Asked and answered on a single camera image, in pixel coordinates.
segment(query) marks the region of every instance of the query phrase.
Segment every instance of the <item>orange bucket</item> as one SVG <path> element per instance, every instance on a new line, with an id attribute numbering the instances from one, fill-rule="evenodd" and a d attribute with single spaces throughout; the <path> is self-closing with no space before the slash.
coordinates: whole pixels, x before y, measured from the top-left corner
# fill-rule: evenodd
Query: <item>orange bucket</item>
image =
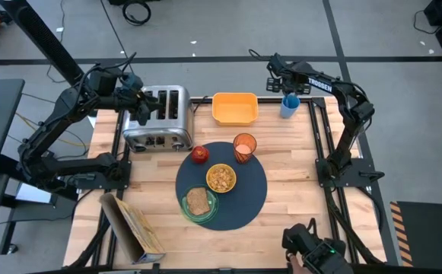
<path id="1" fill-rule="evenodd" d="M 217 93 L 212 116 L 219 126 L 249 126 L 258 118 L 258 98 L 252 93 Z"/>

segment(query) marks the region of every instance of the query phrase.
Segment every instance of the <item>slice of bread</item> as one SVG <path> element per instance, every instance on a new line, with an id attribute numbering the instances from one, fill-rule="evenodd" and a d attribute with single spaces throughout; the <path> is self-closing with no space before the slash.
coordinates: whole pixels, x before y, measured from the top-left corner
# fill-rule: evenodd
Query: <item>slice of bread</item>
<path id="1" fill-rule="evenodd" d="M 208 206 L 207 190 L 204 187 L 192 188 L 187 193 L 189 210 L 195 216 L 205 214 L 211 210 Z"/>

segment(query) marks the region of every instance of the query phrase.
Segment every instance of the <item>bowl of cereal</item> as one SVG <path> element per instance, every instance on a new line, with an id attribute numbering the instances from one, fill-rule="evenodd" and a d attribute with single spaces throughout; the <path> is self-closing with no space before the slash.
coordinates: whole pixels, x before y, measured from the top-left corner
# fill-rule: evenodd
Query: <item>bowl of cereal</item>
<path id="1" fill-rule="evenodd" d="M 208 187 L 216 193 L 226 193 L 236 185 L 236 173 L 226 164 L 215 164 L 205 175 Z"/>

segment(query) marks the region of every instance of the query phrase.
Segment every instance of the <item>human hand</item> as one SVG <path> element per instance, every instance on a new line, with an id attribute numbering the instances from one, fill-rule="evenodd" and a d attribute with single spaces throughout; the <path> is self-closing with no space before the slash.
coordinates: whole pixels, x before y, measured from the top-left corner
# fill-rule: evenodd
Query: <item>human hand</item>
<path id="1" fill-rule="evenodd" d="M 294 270 L 294 274 L 311 274 L 312 273 L 310 270 L 308 270 L 305 267 L 302 267 L 299 264 L 298 259 L 294 254 L 289 253 L 287 256 L 288 256 L 288 259 L 290 260 L 291 268 Z"/>

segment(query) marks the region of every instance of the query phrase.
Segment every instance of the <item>orange glass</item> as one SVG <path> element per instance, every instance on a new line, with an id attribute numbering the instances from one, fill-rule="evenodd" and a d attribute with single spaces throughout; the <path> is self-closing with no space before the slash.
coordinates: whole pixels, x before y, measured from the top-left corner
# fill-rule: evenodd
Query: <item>orange glass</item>
<path id="1" fill-rule="evenodd" d="M 233 146 L 236 161 L 240 164 L 245 164 L 253 156 L 257 143 L 251 134 L 241 133 L 234 138 Z"/>

